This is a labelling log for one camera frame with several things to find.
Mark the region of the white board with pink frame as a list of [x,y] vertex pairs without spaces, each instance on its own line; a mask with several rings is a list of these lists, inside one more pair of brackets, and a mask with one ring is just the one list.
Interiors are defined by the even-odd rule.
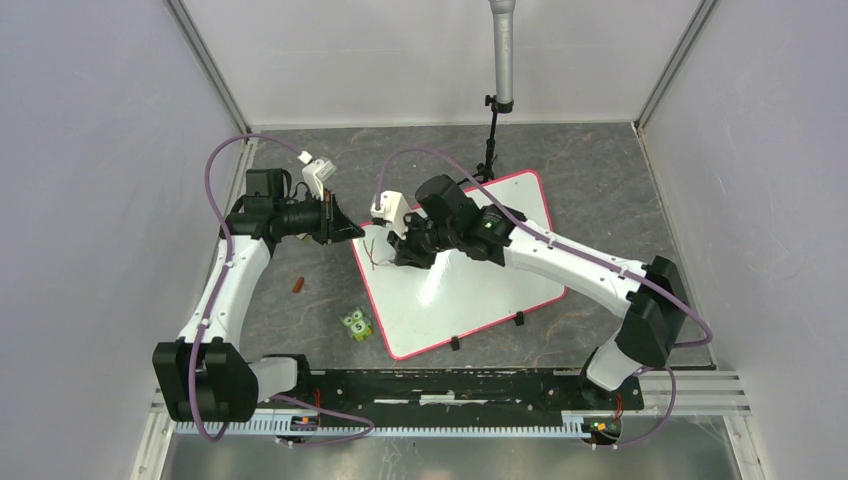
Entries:
[[550,305],[565,286],[537,274],[474,261],[456,250],[441,252],[429,269],[385,266],[395,252],[389,229],[365,223],[352,243],[388,354],[405,360],[512,319],[519,311]]

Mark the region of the brown marker cap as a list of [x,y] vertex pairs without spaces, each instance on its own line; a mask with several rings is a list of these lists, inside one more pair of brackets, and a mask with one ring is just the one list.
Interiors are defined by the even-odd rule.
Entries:
[[292,292],[293,293],[299,293],[302,290],[304,283],[305,283],[305,278],[299,277],[297,279],[296,283],[294,284],[293,288],[292,288]]

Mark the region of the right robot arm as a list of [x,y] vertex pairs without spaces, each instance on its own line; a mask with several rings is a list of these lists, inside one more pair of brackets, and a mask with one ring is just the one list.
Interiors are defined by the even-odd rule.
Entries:
[[687,317],[688,302],[676,265],[657,256],[646,264],[615,257],[542,227],[487,193],[480,206],[450,177],[427,180],[415,193],[414,212],[403,194],[378,193],[371,207],[376,224],[388,226],[395,264],[428,269],[442,252],[530,272],[574,290],[622,321],[598,347],[577,382],[591,408],[612,401],[624,381],[646,368],[661,369]]

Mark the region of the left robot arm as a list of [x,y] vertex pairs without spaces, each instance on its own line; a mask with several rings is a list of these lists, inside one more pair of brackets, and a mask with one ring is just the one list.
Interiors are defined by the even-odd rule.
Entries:
[[254,289],[284,238],[306,236],[329,245],[363,237],[325,186],[333,171],[331,165],[304,168],[302,199],[295,198],[284,169],[247,172],[244,195],[223,217],[215,264],[195,311],[177,339],[158,343],[152,355],[172,420],[246,422],[276,394],[295,408],[312,399],[314,381],[304,356],[272,354],[249,363],[239,344]]

